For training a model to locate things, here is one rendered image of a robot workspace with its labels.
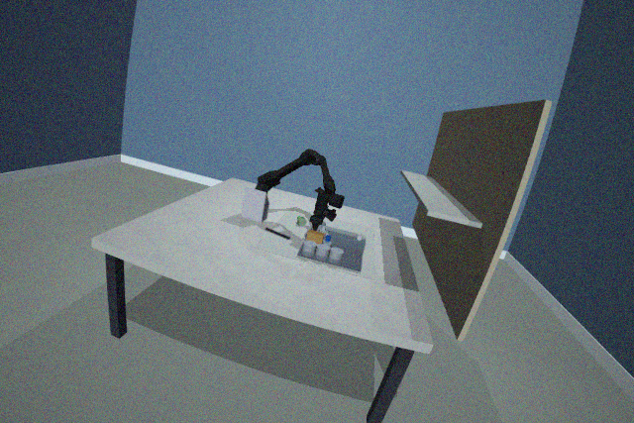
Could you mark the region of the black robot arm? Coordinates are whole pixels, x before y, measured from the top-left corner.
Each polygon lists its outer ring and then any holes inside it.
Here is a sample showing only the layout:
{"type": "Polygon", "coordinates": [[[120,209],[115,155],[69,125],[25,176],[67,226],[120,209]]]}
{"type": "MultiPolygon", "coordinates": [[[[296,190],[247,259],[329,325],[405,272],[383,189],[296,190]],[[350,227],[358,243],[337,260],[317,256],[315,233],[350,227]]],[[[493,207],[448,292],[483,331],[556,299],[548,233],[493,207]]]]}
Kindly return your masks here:
{"type": "MultiPolygon", "coordinates": [[[[278,170],[271,170],[266,172],[265,174],[258,177],[258,185],[256,187],[257,190],[266,192],[266,194],[271,190],[272,187],[280,184],[280,179],[289,173],[295,171],[303,165],[320,165],[323,173],[323,190],[321,187],[318,187],[315,191],[318,192],[317,202],[321,204],[328,204],[341,209],[344,203],[345,196],[336,194],[336,187],[333,178],[329,173],[329,169],[327,166],[326,158],[321,156],[316,151],[311,149],[307,149],[304,151],[300,157],[289,164],[283,166],[278,170]],[[317,160],[318,159],[318,160],[317,160]]],[[[328,206],[329,207],[329,206],[328,206]]],[[[322,217],[326,217],[331,222],[336,218],[336,210],[335,209],[325,209],[322,217]]]]}

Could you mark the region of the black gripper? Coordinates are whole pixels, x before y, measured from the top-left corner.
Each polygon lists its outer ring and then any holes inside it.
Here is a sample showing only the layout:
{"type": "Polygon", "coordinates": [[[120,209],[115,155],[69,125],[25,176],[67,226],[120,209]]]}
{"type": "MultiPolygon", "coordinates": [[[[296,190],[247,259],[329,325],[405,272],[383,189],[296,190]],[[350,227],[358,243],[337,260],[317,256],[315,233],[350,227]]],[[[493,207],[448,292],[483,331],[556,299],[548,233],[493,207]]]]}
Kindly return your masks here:
{"type": "Polygon", "coordinates": [[[312,223],[313,231],[317,231],[319,225],[322,225],[323,220],[325,219],[325,217],[322,217],[322,215],[327,206],[328,204],[321,204],[316,201],[315,210],[313,212],[314,215],[310,217],[309,221],[312,223]]]}

